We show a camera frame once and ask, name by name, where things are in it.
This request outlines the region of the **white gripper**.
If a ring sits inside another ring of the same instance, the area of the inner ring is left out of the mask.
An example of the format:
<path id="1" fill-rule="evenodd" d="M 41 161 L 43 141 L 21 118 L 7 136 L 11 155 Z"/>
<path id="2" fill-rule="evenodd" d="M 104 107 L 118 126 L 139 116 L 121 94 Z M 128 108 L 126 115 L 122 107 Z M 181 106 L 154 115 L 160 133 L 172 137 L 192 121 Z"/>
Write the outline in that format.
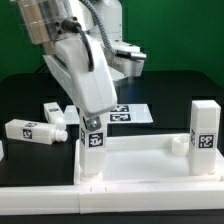
<path id="1" fill-rule="evenodd" d="M 88 117 L 84 119 L 86 129 L 96 131 L 101 128 L 99 115 L 115 108 L 117 95 L 99 42 L 91 36 L 87 40 L 94 61 L 92 71 L 85 45 L 78 35 L 57 41 L 56 55 L 44 55 L 44 59 L 72 102 Z"/>

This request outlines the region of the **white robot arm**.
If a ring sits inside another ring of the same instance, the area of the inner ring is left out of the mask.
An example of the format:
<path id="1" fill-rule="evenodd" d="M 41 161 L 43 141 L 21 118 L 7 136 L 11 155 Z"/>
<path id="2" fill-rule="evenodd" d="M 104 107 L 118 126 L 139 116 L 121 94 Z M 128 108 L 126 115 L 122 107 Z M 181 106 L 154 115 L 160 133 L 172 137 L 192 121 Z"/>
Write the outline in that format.
<path id="1" fill-rule="evenodd" d="M 100 15 L 89 0 L 10 0 L 19 8 L 31 42 L 44 48 L 54 78 L 78 107 L 91 132 L 117 105 L 111 73 L 118 61 L 143 65 L 140 51 L 111 45 Z"/>

